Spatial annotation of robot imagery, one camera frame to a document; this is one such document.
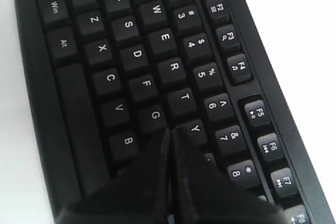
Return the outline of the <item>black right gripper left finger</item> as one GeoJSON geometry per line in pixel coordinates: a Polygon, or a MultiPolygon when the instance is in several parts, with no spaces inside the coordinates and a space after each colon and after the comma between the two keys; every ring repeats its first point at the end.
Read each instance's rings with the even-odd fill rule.
{"type": "Polygon", "coordinates": [[[121,175],[67,205],[56,223],[168,223],[171,130],[155,132],[121,175]]]}

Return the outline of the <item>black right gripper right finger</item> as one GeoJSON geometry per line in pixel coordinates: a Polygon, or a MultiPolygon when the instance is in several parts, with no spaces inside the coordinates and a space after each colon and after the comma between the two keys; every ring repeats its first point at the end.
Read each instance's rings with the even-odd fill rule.
{"type": "Polygon", "coordinates": [[[230,181],[181,127],[172,131],[171,179],[176,223],[286,223],[284,210],[230,181]]]}

